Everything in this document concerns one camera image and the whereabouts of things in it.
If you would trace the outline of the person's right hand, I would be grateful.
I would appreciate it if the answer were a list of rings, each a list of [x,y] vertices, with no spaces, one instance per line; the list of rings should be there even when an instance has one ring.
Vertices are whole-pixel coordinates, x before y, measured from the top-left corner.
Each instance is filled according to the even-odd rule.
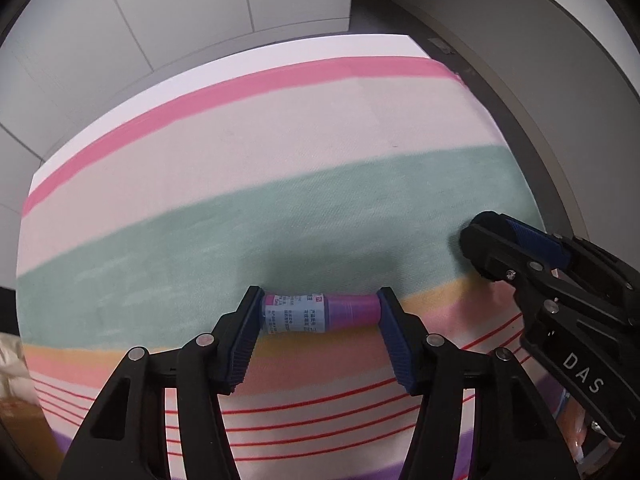
[[[555,420],[575,463],[580,463],[585,458],[582,446],[588,436],[586,415],[586,410],[564,391]]]

